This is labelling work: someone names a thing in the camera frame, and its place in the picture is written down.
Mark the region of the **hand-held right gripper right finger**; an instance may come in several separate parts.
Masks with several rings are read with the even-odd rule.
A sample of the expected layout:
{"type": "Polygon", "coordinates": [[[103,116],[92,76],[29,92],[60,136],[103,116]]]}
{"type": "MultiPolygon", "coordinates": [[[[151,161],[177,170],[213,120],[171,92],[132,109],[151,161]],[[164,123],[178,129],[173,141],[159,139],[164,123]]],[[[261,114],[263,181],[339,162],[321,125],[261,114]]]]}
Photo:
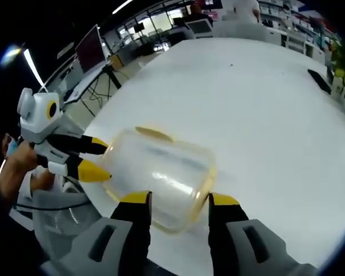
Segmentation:
{"type": "Polygon", "coordinates": [[[214,275],[317,275],[298,263],[286,243],[258,219],[250,219],[231,196],[210,193],[208,244],[214,275]]]}

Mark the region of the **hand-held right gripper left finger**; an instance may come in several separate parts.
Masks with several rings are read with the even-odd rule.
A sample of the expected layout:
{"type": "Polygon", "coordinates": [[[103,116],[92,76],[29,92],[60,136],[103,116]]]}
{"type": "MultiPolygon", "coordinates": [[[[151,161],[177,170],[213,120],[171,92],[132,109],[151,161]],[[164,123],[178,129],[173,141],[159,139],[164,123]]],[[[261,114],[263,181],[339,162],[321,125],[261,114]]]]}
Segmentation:
{"type": "Polygon", "coordinates": [[[72,241],[59,263],[63,275],[143,275],[151,242],[152,193],[126,195],[111,217],[101,218],[72,241]]]}

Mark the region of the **person's left hand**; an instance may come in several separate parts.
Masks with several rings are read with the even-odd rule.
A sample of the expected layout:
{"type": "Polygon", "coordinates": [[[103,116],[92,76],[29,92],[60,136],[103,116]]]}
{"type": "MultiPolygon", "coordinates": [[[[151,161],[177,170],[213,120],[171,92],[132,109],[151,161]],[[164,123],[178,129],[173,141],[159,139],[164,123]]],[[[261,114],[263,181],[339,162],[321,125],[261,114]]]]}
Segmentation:
{"type": "Polygon", "coordinates": [[[47,167],[47,159],[35,151],[35,145],[22,141],[17,148],[7,154],[7,161],[20,171],[28,172],[37,166],[47,167]]]}

